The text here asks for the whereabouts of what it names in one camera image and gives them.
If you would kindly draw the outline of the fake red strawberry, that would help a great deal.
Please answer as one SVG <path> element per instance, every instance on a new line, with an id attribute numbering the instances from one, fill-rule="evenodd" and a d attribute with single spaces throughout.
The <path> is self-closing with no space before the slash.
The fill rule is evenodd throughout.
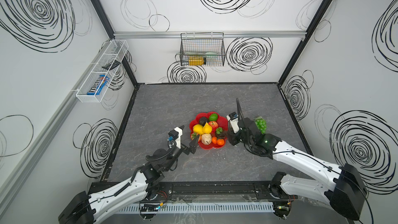
<path id="1" fill-rule="evenodd" d="M 194 139 L 196 139 L 197 136 L 199 136 L 199 134 L 196 133 L 196 132 L 193 132 L 193 133 L 191 134 L 190 138 L 191 138 L 192 140 L 194 140 Z"/>

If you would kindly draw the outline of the yellow fake lemon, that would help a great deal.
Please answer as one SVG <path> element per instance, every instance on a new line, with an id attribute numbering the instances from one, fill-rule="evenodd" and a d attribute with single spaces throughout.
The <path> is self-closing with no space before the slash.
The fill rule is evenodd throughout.
<path id="1" fill-rule="evenodd" d="M 203 126 L 200 125 L 200 124 L 196 124 L 196 125 L 193 127 L 193 132 L 196 133 L 196 134 L 199 134 L 199 135 L 203 135 L 203 134 L 204 134 L 204 132 L 203 132 Z"/>

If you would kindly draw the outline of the green fake grape bunch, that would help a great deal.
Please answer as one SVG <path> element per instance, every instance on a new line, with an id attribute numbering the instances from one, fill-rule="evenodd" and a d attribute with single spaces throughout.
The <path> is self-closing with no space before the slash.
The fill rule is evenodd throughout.
<path id="1" fill-rule="evenodd" d="M 255 118 L 255 124 L 258 127 L 258 129 L 260 130 L 260 132 L 262 134 L 265 134 L 267 131 L 267 123 L 266 120 L 262 117 L 257 117 Z"/>

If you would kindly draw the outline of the black fake avocado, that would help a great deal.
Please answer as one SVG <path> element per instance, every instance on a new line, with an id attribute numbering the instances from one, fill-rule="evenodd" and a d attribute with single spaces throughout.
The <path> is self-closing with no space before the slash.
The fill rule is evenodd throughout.
<path id="1" fill-rule="evenodd" d="M 208 123 L 209 122 L 209 120 L 208 120 L 208 118 L 206 118 L 206 117 L 201 117 L 200 119 L 199 119 L 199 121 L 198 121 L 198 123 L 201 125 L 201 126 L 205 126 L 205 124 L 206 123 Z"/>

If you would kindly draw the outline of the small yellow fake fruit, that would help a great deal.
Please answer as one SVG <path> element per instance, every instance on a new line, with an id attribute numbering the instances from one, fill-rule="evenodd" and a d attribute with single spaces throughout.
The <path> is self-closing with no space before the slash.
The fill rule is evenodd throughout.
<path id="1" fill-rule="evenodd" d="M 211 134 L 212 132 L 212 127 L 209 125 L 209 123 L 205 123 L 205 125 L 202 128 L 202 132 L 204 134 Z"/>

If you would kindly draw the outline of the red flower-shaped fruit bowl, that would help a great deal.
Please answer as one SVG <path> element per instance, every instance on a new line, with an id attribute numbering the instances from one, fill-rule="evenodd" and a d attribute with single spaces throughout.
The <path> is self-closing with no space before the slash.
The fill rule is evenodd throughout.
<path id="1" fill-rule="evenodd" d="M 209 115 L 211 115 L 211 114 L 213 114 L 213 113 L 216 113 L 216 112 L 208 112 L 208 113 L 199 113 L 199 114 L 197 114 L 197 116 L 190 122 L 190 125 L 189 125 L 189 128 L 190 128 L 190 133 L 192 134 L 193 133 L 193 127 L 196 125 L 196 124 L 199 124 L 198 123 L 198 121 L 199 121 L 199 119 L 201 118 L 201 117 L 206 117 L 206 118 L 208 118 L 209 117 Z M 218 123 L 218 125 L 219 125 L 219 127 L 222 127 L 225 131 L 228 131 L 228 121 L 227 121 L 227 119 L 225 118 L 225 117 L 222 117 L 222 116 L 220 116 L 219 115 L 219 118 L 218 118 L 218 120 L 216 121 L 217 123 Z M 212 137 L 214 137 L 215 136 L 215 130 L 212 130 L 212 132 L 211 132 L 211 135 L 212 135 Z M 198 145 L 202 148 L 202 149 L 204 149 L 204 150 L 211 150 L 211 149 L 221 149 L 221 148 L 223 148 L 223 147 L 216 147 L 216 145 L 215 144 L 213 144 L 213 143 L 211 143 L 211 144 L 209 144 L 209 145 L 204 145 L 204 144 L 202 144 L 202 142 L 201 142 L 201 137 L 200 137 L 200 139 L 199 139 L 199 142 L 198 142 Z"/>

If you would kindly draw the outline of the fake red apple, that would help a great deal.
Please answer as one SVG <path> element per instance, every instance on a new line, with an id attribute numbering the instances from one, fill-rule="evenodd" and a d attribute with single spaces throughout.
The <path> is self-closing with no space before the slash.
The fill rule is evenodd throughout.
<path id="1" fill-rule="evenodd" d="M 212 127 L 213 130 L 215 130 L 219 127 L 219 125 L 216 121 L 210 121 L 208 124 Z"/>

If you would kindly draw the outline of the dark mangosteen with green calyx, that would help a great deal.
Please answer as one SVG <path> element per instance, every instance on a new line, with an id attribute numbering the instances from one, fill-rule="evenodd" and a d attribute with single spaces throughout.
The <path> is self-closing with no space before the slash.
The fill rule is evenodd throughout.
<path id="1" fill-rule="evenodd" d="M 215 136 L 218 139 L 225 139 L 227 137 L 227 132 L 222 127 L 218 127 L 215 130 Z"/>

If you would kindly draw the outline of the green fake lime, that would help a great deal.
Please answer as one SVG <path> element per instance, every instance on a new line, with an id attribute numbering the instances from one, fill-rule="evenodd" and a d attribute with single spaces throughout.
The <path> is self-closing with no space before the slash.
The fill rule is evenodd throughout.
<path id="1" fill-rule="evenodd" d="M 217 121 L 218 118 L 219 118 L 219 115 L 216 113 L 213 113 L 213 114 L 209 115 L 208 120 L 209 121 Z"/>

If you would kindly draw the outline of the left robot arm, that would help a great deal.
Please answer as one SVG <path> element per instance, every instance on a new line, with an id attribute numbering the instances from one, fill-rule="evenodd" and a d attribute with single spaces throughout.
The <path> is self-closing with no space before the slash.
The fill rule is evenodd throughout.
<path id="1" fill-rule="evenodd" d="M 60 224 L 100 224 L 122 208 L 145 199 L 155 199 L 163 173 L 171 170 L 182 153 L 196 152 L 199 137 L 188 145 L 181 142 L 184 126 L 169 132 L 168 149 L 157 149 L 145 157 L 146 163 L 137 167 L 133 175 L 107 189 L 87 194 L 82 191 L 74 196 L 58 217 Z"/>

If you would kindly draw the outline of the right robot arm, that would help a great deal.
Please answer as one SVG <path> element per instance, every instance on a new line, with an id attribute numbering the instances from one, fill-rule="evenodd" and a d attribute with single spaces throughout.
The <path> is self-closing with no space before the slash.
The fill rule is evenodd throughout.
<path id="1" fill-rule="evenodd" d="M 263 134 L 254 121 L 237 113 L 228 115 L 227 120 L 228 140 L 232 145 L 242 143 L 255 156 L 282 162 L 310 176 L 305 179 L 278 172 L 268 186 L 274 198 L 297 195 L 313 199 L 347 219 L 360 220 L 368 191 L 355 167 L 318 159 L 275 135 Z"/>

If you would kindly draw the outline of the yellow box in basket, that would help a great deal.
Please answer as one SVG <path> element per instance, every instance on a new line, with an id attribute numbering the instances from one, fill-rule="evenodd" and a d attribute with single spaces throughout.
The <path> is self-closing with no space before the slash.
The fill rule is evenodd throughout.
<path id="1" fill-rule="evenodd" d="M 203 66 L 203 65 L 206 65 L 206 57 L 203 57 L 203 56 L 189 56 L 188 65 L 189 66 Z"/>

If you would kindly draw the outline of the blue candy packet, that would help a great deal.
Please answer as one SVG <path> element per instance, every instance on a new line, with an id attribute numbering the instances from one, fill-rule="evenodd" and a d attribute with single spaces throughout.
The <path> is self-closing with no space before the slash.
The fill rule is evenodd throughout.
<path id="1" fill-rule="evenodd" d="M 109 77 L 105 75 L 99 75 L 93 86 L 87 92 L 87 95 L 99 95 L 102 89 L 106 86 L 109 81 Z"/>

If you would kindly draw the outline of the black remote control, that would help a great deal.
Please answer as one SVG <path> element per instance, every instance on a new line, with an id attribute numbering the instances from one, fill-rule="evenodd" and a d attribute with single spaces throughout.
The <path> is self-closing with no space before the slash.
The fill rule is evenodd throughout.
<path id="1" fill-rule="evenodd" d="M 121 63 L 119 61 L 113 61 L 110 62 L 109 64 L 102 66 L 102 69 L 106 70 L 106 71 L 111 71 L 115 68 L 117 68 Z"/>

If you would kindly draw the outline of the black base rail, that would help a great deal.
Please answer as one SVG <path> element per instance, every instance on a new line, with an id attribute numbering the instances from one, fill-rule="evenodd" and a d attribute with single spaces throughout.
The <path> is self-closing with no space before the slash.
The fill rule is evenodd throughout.
<path id="1" fill-rule="evenodd" d="M 293 181 L 290 185 L 283 185 L 277 180 L 272 181 L 210 181 L 210 182 L 160 182 L 153 188 L 144 191 L 139 201 L 176 201 L 185 196 L 212 195 L 249 195 L 257 200 L 287 201 L 305 197 L 316 201 L 328 202 L 327 196 L 332 192 L 320 185 L 299 185 Z"/>

